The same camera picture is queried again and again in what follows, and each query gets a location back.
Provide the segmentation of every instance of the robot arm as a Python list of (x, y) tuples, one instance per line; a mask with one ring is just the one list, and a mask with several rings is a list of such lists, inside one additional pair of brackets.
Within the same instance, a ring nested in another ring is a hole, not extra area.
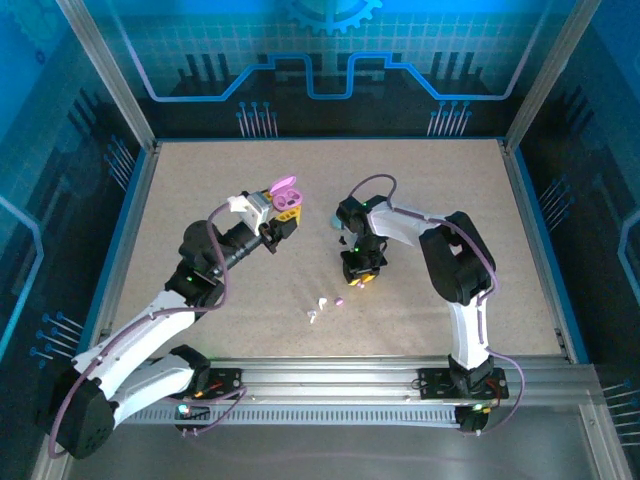
[(231, 211), (238, 212), (242, 221), (224, 235), (212, 225), (222, 255), (212, 246), (206, 220), (190, 225), (179, 249), (182, 260), (165, 290), (149, 306), (108, 339), (74, 357), (71, 365), (51, 363), (40, 382), (36, 423), (51, 434), (58, 411), (75, 387), (70, 402), (62, 407), (55, 440), (74, 457), (85, 458), (104, 444), (116, 426), (142, 408), (178, 393), (193, 396), (202, 392), (210, 362), (186, 345), (154, 363), (141, 364), (217, 304), (225, 289), (219, 258), (230, 269), (260, 245), (275, 253), (280, 241), (293, 233), (300, 220), (302, 197), (297, 194), (298, 201), (280, 202), (278, 214), (268, 220), (271, 201), (278, 207), (275, 200), (281, 200), (278, 195), (282, 196), (243, 192), (228, 200)]
[(350, 249), (341, 253), (349, 284), (368, 282), (387, 265), (384, 251), (389, 238), (422, 250), (431, 283), (449, 307), (451, 376), (458, 389), (468, 394), (493, 371), (493, 357), (487, 352), (486, 304), (479, 301), (491, 288), (491, 278), (470, 246), (440, 222), (467, 233), (495, 269), (471, 219), (462, 212), (445, 217), (400, 205), (392, 207), (381, 195), (364, 203), (350, 196), (340, 202), (336, 215), (349, 232), (342, 243)]

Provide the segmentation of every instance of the purple object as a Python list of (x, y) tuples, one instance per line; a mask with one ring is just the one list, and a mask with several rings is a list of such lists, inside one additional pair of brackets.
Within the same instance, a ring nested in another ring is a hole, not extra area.
[(277, 180), (271, 185), (269, 193), (273, 196), (273, 206), (279, 212), (284, 212), (302, 204), (302, 193), (293, 185), (296, 183), (296, 177), (284, 177)]

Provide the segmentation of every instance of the blue edge trim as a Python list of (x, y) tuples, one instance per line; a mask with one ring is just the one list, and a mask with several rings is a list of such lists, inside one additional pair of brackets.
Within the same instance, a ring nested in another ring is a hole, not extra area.
[(131, 209), (131, 204), (133, 203), (133, 196), (136, 192), (136, 189), (138, 188), (138, 182), (140, 181), (142, 168), (146, 161), (147, 152), (145, 152), (144, 149), (141, 149), (136, 161), (136, 166), (133, 169), (133, 174), (131, 175), (131, 180), (129, 181), (127, 193), (124, 196), (122, 209), (120, 210), (120, 215), (118, 216), (116, 228), (113, 231), (113, 237), (111, 238), (109, 250), (107, 251), (107, 257), (104, 260), (102, 272), (100, 273), (100, 278), (98, 279), (98, 285), (96, 286), (96, 290), (93, 294), (91, 307), (89, 307), (89, 313), (87, 314), (87, 321), (85, 322), (84, 328), (82, 329), (82, 336), (80, 337), (80, 342), (78, 343), (77, 350), (79, 353), (84, 352), (89, 348), (91, 335), (93, 333), (93, 329), (96, 326), (96, 322), (98, 321), (98, 312), (100, 311), (100, 305), (102, 305), (102, 299), (104, 297), (105, 290), (107, 289), (107, 281), (111, 276), (116, 252), (124, 233), (124, 225), (127, 221), (127, 217), (129, 216), (129, 210)]
[[(93, 300), (91, 302), (91, 308), (89, 309), (89, 314), (87, 315), (87, 321), (85, 323), (84, 330), (82, 331), (82, 337), (80, 338), (80, 343), (78, 345), (79, 352), (83, 352), (89, 347), (89, 341), (91, 340), (93, 329), (95, 328), (96, 321), (98, 320), (98, 312), (100, 309), (100, 305), (102, 304), (102, 299), (104, 297), (104, 293), (107, 287), (107, 281), (113, 269), (113, 262), (115, 259), (116, 251), (118, 249), (118, 245), (120, 244), (120, 240), (124, 233), (124, 225), (127, 220), (127, 217), (129, 216), (129, 210), (131, 208), (131, 203), (133, 202), (133, 196), (138, 186), (138, 181), (140, 180), (140, 174), (142, 171), (144, 161), (146, 160), (146, 158), (144, 157), (146, 157), (146, 152), (142, 150), (140, 152), (140, 155), (138, 156), (138, 161), (136, 162), (136, 168), (133, 171), (131, 182), (129, 184), (129, 189), (127, 190), (127, 194), (124, 198), (122, 210), (120, 211), (120, 216), (118, 217), (118, 222), (116, 223), (116, 228), (115, 228), (115, 231), (113, 232), (113, 238), (111, 239), (111, 244), (109, 245), (107, 258), (105, 259), (104, 267), (102, 268), (102, 273), (100, 274), (100, 279), (98, 280), (98, 285), (96, 287), (96, 291), (94, 293)], [(526, 193), (527, 193), (527, 196), (529, 197), (529, 202), (531, 203), (536, 226), (538, 228), (538, 231), (540, 232), (540, 238), (542, 239), (542, 246), (544, 248), (544, 253), (547, 256), (547, 259), (549, 260), (549, 265), (551, 266), (551, 274), (553, 276), (553, 280), (554, 280), (556, 289), (558, 291), (560, 304), (564, 311), (567, 328), (569, 329), (569, 334), (571, 335), (570, 341), (572, 342), (573, 348), (576, 352), (575, 360), (578, 363), (589, 363), (589, 356), (584, 346), (584, 341), (582, 340), (582, 334), (580, 333), (578, 322), (573, 312), (573, 308), (571, 307), (571, 302), (569, 301), (569, 294), (567, 293), (567, 288), (564, 284), (562, 274), (560, 273), (558, 260), (556, 259), (556, 255), (553, 251), (553, 246), (551, 245), (551, 237), (549, 237), (549, 233), (547, 232), (547, 229), (545, 227), (544, 220), (542, 218), (542, 212), (540, 211), (540, 207), (536, 199), (535, 191), (533, 189), (533, 183), (531, 181), (531, 177), (529, 176), (527, 167), (524, 163), (524, 157), (522, 156), (522, 152), (520, 151), (520, 148), (516, 150), (515, 157), (518, 163), (518, 168), (520, 169), (520, 172), (522, 174), (522, 179), (526, 189)]]
[(533, 182), (531, 181), (531, 177), (529, 176), (527, 166), (524, 163), (524, 157), (522, 156), (520, 148), (516, 149), (515, 157), (516, 161), (518, 162), (520, 173), (522, 174), (522, 180), (527, 191), (527, 196), (529, 197), (529, 202), (531, 203), (531, 209), (533, 210), (533, 216), (536, 221), (536, 226), (538, 227), (538, 231), (540, 232), (542, 247), (544, 248), (544, 253), (547, 256), (547, 260), (549, 260), (549, 265), (551, 266), (551, 275), (558, 292), (558, 297), (560, 298), (562, 310), (564, 311), (565, 323), (567, 324), (567, 328), (569, 329), (569, 335), (571, 335), (571, 338), (567, 340), (571, 341), (571, 343), (573, 344), (573, 349), (576, 352), (576, 362), (589, 363), (589, 355), (587, 354), (587, 349), (584, 346), (582, 334), (580, 333), (580, 328), (578, 327), (576, 316), (573, 313), (573, 307), (571, 307), (571, 302), (569, 301), (567, 287), (564, 284), (564, 279), (562, 278), (562, 274), (560, 273), (558, 259), (556, 258), (556, 254), (553, 251), (553, 246), (551, 245), (551, 237), (549, 236), (549, 232), (547, 231), (547, 227), (545, 226), (544, 219), (542, 217), (542, 211), (540, 210), (540, 205), (538, 204), (538, 199), (533, 189)]

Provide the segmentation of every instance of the beige work surface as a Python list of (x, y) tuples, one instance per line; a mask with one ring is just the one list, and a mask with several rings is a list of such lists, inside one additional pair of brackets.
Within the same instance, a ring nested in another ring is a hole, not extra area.
[[(502, 291), (488, 303), (489, 341), (507, 354), (555, 354), (553, 322), (494, 140), (318, 140), (165, 143), (153, 178), (114, 326), (146, 307), (180, 260), (182, 235), (231, 195), (294, 174), (302, 221), (271, 255), (260, 248), (231, 271), (229, 301), (170, 340), (209, 357), (444, 355), (445, 302), (422, 253), (389, 243), (389, 265), (366, 288), (345, 284), (330, 226), (338, 202), (374, 173), (398, 179), (394, 200), (428, 213), (468, 213), (497, 263)], [(356, 195), (386, 195), (374, 180)], [(226, 231), (238, 221), (224, 214)], [(335, 307), (335, 297), (344, 305)], [(306, 312), (329, 299), (315, 323)]]

